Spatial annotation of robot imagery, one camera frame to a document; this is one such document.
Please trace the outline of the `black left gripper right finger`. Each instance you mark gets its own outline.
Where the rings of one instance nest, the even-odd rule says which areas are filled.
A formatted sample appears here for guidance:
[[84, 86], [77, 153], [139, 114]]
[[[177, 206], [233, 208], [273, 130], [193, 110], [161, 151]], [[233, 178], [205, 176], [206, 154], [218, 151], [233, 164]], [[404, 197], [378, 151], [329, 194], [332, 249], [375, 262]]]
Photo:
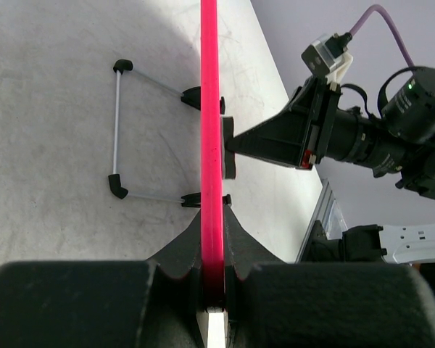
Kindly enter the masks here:
[[290, 265], [244, 230], [225, 206], [227, 347], [290, 346]]

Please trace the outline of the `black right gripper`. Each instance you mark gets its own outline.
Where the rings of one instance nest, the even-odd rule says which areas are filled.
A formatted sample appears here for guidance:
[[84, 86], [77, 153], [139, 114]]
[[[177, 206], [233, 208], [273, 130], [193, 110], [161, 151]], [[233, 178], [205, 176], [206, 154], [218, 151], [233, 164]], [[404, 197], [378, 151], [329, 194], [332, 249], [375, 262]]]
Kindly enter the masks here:
[[311, 170], [326, 156], [341, 87], [325, 78], [308, 78], [293, 93], [289, 110], [233, 136], [230, 152], [263, 162]]

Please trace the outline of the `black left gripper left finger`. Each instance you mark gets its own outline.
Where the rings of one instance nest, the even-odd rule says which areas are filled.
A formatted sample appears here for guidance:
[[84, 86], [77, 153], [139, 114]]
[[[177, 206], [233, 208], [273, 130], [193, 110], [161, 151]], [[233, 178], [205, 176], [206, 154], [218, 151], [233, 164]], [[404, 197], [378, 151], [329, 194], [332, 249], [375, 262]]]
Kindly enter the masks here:
[[201, 213], [149, 259], [156, 269], [144, 317], [145, 347], [204, 347]]

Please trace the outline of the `pink framed whiteboard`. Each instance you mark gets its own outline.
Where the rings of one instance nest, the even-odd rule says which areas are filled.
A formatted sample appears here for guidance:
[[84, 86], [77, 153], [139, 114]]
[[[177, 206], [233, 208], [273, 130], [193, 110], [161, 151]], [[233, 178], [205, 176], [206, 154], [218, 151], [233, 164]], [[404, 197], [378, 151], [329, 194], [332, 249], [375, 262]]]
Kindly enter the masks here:
[[223, 179], [218, 54], [218, 5], [200, 2], [201, 255], [207, 347], [224, 347]]

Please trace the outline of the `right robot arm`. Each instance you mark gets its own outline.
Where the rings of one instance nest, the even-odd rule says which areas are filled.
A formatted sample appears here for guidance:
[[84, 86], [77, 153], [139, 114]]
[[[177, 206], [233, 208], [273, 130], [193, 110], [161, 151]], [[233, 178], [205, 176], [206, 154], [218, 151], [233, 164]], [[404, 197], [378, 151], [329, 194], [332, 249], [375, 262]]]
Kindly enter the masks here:
[[[342, 86], [309, 77], [270, 119], [233, 132], [223, 121], [224, 176], [236, 177], [236, 155], [310, 170], [324, 158], [372, 170], [374, 178], [400, 174], [396, 186], [435, 200], [435, 69], [409, 67], [410, 78], [392, 97], [378, 93], [378, 114], [339, 108]], [[364, 225], [328, 239], [315, 222], [301, 262], [435, 263], [435, 224]]]

